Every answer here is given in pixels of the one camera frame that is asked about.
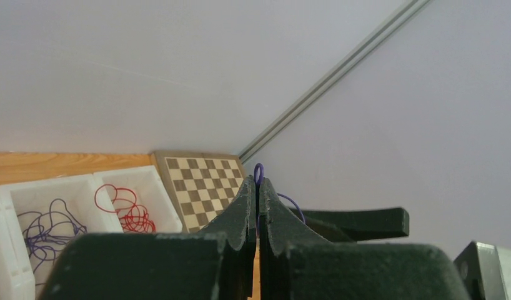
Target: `wooden chessboard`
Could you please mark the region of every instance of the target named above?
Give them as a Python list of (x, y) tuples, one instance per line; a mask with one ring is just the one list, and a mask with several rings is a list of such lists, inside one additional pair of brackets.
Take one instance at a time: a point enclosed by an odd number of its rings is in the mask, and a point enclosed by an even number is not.
[(184, 230), (190, 233), (202, 229), (232, 202), (246, 176), (233, 155), (155, 151), (151, 160)]

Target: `beige square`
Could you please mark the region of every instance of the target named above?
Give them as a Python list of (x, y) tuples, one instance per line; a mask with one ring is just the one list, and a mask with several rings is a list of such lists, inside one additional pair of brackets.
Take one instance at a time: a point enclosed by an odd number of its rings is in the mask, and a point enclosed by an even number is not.
[(209, 196), (209, 193), (206, 189), (200, 189), (199, 196), (201, 197), (201, 200), (211, 200), (211, 197)]
[(219, 199), (213, 199), (211, 201), (211, 204), (213, 204), (213, 209), (215, 209), (216, 211), (220, 211), (222, 209), (221, 200)]
[(193, 227), (199, 226), (199, 222), (197, 221), (197, 216), (195, 216), (194, 214), (184, 216), (184, 221), (186, 222), (187, 228), (193, 228)]
[(178, 199), (178, 203), (180, 204), (191, 202), (191, 199), (189, 199), (189, 194), (187, 193), (187, 191), (176, 192), (176, 198)]
[(228, 187), (229, 187), (229, 188), (231, 188), (231, 186), (230, 186), (230, 182), (228, 181), (228, 179), (226, 179), (226, 178), (221, 178), (221, 183), (222, 183), (222, 187), (223, 187), (223, 188), (228, 188)]
[(191, 174), (193, 175), (193, 179), (202, 179), (201, 170), (191, 169)]
[(199, 169), (207, 169), (204, 158), (197, 158), (197, 165), (199, 166)]
[(178, 169), (170, 169), (169, 174), (171, 175), (171, 180), (182, 180), (182, 171)]
[(206, 185), (206, 189), (214, 189), (215, 186), (213, 185), (213, 180), (211, 178), (206, 178), (204, 180), (204, 184)]
[(197, 185), (195, 184), (195, 180), (186, 179), (186, 180), (184, 180), (184, 183), (186, 184), (186, 189), (188, 191), (196, 191), (197, 190)]
[(189, 164), (187, 163), (187, 158), (178, 158), (178, 166), (181, 169), (189, 169)]
[(211, 175), (211, 178), (214, 178), (214, 179), (219, 178), (219, 173), (217, 173), (217, 170), (215, 170), (215, 169), (209, 170), (209, 174)]
[(224, 170), (226, 172), (226, 178), (235, 178), (234, 172), (230, 169)]
[(213, 163), (215, 164), (216, 169), (224, 169), (224, 167), (222, 166), (221, 159), (214, 159)]
[(215, 219), (215, 217), (217, 216), (217, 212), (215, 212), (215, 211), (208, 211), (206, 213), (206, 216), (207, 216), (207, 219), (211, 222), (211, 220)]
[(203, 212), (205, 212), (202, 202), (200, 202), (200, 201), (193, 202), (193, 203), (191, 203), (191, 205), (193, 206), (193, 210), (195, 211), (195, 214), (202, 214)]
[(219, 194), (219, 198), (227, 199), (226, 192), (224, 191), (224, 189), (217, 189), (217, 194)]

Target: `brown square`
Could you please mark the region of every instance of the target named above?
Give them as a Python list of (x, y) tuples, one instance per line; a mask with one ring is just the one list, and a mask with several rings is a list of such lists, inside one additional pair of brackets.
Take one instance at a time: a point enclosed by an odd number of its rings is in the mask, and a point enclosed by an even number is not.
[(224, 169), (231, 169), (229, 161), (221, 161), (221, 163)]
[(193, 179), (193, 174), (191, 174), (191, 170), (183, 169), (182, 171), (182, 178), (184, 179)]
[(201, 169), (202, 178), (211, 178), (211, 174), (209, 174), (208, 169)]
[(239, 186), (237, 185), (237, 181), (236, 181), (234, 178), (230, 178), (230, 179), (228, 179), (228, 181), (230, 182), (230, 186), (231, 186), (232, 188), (233, 188), (233, 187), (234, 187), (234, 188), (239, 187)]
[(208, 189), (207, 192), (209, 193), (209, 197), (211, 199), (218, 199), (219, 198), (219, 194), (217, 193), (216, 189)]
[(217, 170), (217, 173), (219, 173), (220, 178), (226, 178), (226, 172), (224, 172), (224, 170), (219, 169)]
[(215, 163), (211, 159), (206, 159), (206, 166), (208, 169), (215, 169)]
[(196, 202), (201, 200), (201, 196), (199, 195), (198, 191), (189, 191), (189, 199), (191, 202)]
[(206, 189), (204, 179), (195, 179), (195, 185), (197, 186), (197, 189)]
[(206, 214), (197, 214), (197, 221), (199, 222), (200, 226), (206, 225), (209, 223)]
[(205, 211), (213, 211), (213, 204), (210, 200), (203, 201), (202, 206), (204, 206)]
[(222, 188), (222, 182), (220, 179), (213, 179), (213, 185), (215, 186), (216, 189)]
[(173, 184), (174, 184), (174, 189), (175, 191), (177, 192), (180, 192), (180, 191), (186, 191), (186, 184), (184, 183), (183, 180), (173, 180)]
[(221, 199), (222, 208), (225, 209), (230, 205), (230, 201), (228, 199)]
[(232, 189), (224, 189), (224, 191), (226, 192), (226, 196), (228, 196), (228, 198), (233, 198), (236, 196), (234, 194), (234, 190), (232, 190)]
[(198, 169), (199, 168), (199, 164), (197, 163), (196, 159), (193, 159), (193, 158), (188, 159), (187, 164), (189, 165), (189, 169)]
[(166, 158), (167, 166), (169, 169), (179, 169), (178, 161), (174, 158)]
[(193, 205), (191, 205), (191, 203), (182, 203), (180, 204), (180, 206), (182, 206), (182, 212), (184, 213), (184, 215), (188, 215), (188, 214), (195, 214), (195, 211), (193, 210)]

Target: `metal strip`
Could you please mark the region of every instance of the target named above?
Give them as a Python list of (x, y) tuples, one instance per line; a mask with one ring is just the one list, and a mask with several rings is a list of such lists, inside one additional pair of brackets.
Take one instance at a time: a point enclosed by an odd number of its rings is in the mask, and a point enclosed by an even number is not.
[(312, 103), (318, 100), (333, 84), (346, 75), (358, 62), (363, 60), (387, 37), (394, 33), (401, 25), (409, 20), (430, 0), (409, 0), (401, 5), (385, 22), (365, 38), (350, 54), (338, 65), (331, 69), (322, 79), (310, 88), (300, 99), (281, 114), (269, 127), (256, 137), (239, 154), (242, 163), (245, 163), (255, 153), (261, 150), (278, 133), (287, 127), (295, 118), (304, 112)]

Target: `chessboard border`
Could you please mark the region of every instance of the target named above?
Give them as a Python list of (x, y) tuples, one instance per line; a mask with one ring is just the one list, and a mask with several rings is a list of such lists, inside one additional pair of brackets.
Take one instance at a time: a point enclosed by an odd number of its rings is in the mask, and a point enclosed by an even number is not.
[(169, 174), (169, 168), (167, 167), (166, 158), (203, 158), (203, 159), (230, 159), (235, 160), (237, 165), (239, 166), (239, 170), (241, 171), (241, 175), (246, 178), (246, 172), (244, 171), (244, 166), (241, 163), (241, 160), (238, 156), (232, 154), (218, 154), (218, 153), (206, 153), (206, 152), (191, 152), (191, 151), (166, 151), (166, 150), (157, 150), (153, 151), (151, 154), (151, 162), (158, 170), (160, 178), (162, 179), (162, 183), (164, 184), (164, 188), (171, 199), (171, 203), (176, 210), (179, 218), (182, 221), (182, 232), (188, 233), (189, 230), (186, 227), (186, 222), (184, 220), (184, 215), (181, 211), (181, 206), (178, 201), (178, 197), (176, 196), (176, 190), (174, 188), (173, 181), (171, 180), (171, 175)]

